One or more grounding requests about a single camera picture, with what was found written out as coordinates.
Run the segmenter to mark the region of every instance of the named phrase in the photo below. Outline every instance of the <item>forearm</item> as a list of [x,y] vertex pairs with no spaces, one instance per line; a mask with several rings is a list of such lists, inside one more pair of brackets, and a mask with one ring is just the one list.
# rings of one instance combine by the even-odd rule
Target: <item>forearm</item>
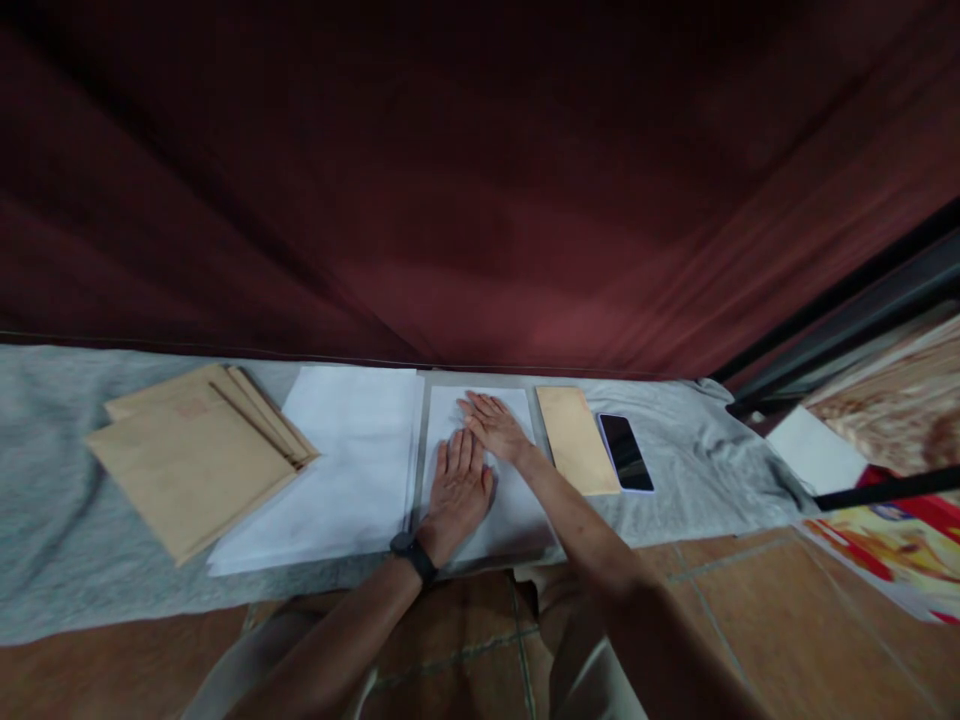
[[338,717],[416,600],[421,584],[407,560],[388,559],[341,600],[229,717]]
[[604,604],[627,602],[639,587],[657,584],[653,573],[536,446],[516,468],[543,506],[571,566]]
[[528,449],[516,467],[546,511],[647,714],[765,717],[641,558],[543,453]]

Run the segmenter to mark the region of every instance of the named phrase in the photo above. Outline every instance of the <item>black wristwatch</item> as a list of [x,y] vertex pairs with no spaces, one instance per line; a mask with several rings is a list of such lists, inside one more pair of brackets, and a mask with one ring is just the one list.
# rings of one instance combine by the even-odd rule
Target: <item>black wristwatch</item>
[[420,579],[423,580],[423,587],[426,588],[433,582],[437,576],[437,569],[433,566],[433,561],[423,549],[417,536],[413,533],[397,533],[390,541],[390,552],[397,557],[406,558],[413,565]]

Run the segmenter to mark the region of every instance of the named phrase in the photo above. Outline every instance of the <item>hand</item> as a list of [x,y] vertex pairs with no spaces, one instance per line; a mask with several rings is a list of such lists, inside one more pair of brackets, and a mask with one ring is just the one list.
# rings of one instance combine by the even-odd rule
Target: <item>hand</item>
[[437,473],[430,491],[430,509],[417,539],[434,567],[446,565],[490,509],[493,471],[483,466],[483,445],[473,433],[458,430],[449,447],[437,449]]
[[490,452],[516,465],[524,450],[533,447],[513,415],[502,401],[489,395],[467,392],[466,400],[457,400],[467,416],[466,425]]

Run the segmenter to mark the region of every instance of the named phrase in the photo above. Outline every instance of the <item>watch strap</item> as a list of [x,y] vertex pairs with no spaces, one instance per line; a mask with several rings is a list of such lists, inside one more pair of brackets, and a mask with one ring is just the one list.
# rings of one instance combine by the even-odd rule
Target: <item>watch strap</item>
[[433,566],[433,561],[430,559],[430,556],[427,555],[427,551],[423,549],[420,541],[417,540],[416,535],[413,536],[412,542],[404,550],[394,550],[394,555],[410,561],[410,564],[413,565],[420,579],[423,580],[424,588],[433,583],[437,577],[437,568]]

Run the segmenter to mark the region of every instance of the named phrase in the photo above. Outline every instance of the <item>red stamp on envelope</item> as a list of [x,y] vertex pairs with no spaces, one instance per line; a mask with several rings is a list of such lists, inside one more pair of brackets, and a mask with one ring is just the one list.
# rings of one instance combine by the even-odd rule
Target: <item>red stamp on envelope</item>
[[177,414],[184,420],[195,420],[209,410],[203,400],[190,398],[186,402],[177,404]]

